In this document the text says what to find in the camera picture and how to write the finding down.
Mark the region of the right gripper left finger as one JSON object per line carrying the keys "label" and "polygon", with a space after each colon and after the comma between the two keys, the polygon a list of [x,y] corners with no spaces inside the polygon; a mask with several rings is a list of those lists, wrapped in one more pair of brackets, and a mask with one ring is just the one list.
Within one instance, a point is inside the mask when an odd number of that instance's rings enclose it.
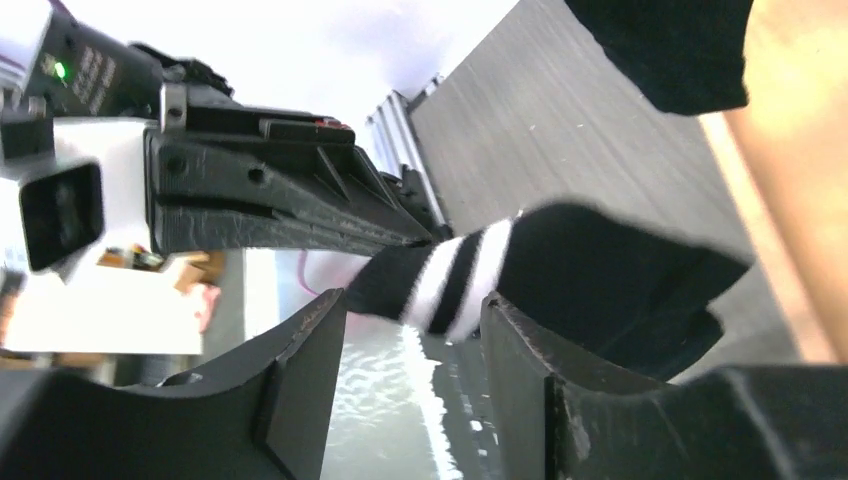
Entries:
{"label": "right gripper left finger", "polygon": [[345,293],[156,386],[59,369],[1,374],[5,479],[317,479]]}

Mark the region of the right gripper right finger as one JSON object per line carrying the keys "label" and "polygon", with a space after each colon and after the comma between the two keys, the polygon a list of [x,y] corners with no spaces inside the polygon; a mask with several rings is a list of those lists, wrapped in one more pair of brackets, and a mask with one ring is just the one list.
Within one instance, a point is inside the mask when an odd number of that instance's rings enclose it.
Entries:
{"label": "right gripper right finger", "polygon": [[509,479],[843,479],[843,366],[729,366],[671,385],[564,340],[498,294],[482,350]]}

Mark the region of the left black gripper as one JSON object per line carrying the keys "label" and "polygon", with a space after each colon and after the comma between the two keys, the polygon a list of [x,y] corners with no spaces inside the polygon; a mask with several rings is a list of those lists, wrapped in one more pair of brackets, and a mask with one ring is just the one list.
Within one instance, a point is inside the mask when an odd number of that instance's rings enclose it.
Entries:
{"label": "left black gripper", "polygon": [[387,246],[433,244],[352,135],[335,118],[163,85],[160,120],[144,145],[154,250],[372,256]]}

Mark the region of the black sock white stripes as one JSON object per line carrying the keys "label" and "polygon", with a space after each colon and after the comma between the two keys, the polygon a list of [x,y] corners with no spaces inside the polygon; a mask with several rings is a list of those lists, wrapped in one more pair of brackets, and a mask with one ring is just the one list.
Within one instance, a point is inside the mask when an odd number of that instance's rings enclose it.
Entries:
{"label": "black sock white stripes", "polygon": [[751,0],[566,0],[613,65],[659,111],[748,105],[743,53]]}

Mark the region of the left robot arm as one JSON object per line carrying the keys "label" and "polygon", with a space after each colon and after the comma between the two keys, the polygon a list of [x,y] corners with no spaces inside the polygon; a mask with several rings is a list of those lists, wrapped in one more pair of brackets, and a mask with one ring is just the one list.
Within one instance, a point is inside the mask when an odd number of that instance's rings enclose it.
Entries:
{"label": "left robot arm", "polygon": [[60,116],[149,121],[145,207],[161,253],[371,255],[435,240],[423,206],[338,119],[239,104],[205,63],[123,44],[61,9],[49,16],[23,91]]}

